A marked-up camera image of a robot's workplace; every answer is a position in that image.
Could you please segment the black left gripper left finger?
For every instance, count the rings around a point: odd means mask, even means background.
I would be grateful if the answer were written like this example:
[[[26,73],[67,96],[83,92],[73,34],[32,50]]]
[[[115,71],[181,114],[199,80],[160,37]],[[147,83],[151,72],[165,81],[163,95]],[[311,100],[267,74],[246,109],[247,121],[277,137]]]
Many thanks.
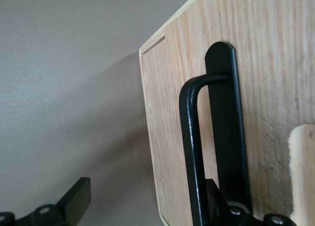
[[[2,226],[76,226],[91,203],[91,179],[81,177],[56,204],[46,204],[16,219],[12,212],[0,213]]]

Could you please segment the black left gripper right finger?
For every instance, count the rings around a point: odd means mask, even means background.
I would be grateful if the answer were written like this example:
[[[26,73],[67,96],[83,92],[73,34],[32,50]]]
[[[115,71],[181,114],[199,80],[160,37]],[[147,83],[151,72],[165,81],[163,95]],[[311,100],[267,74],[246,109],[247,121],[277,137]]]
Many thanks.
[[[280,214],[255,218],[240,204],[228,205],[214,180],[206,180],[210,226],[293,226],[295,222]]]

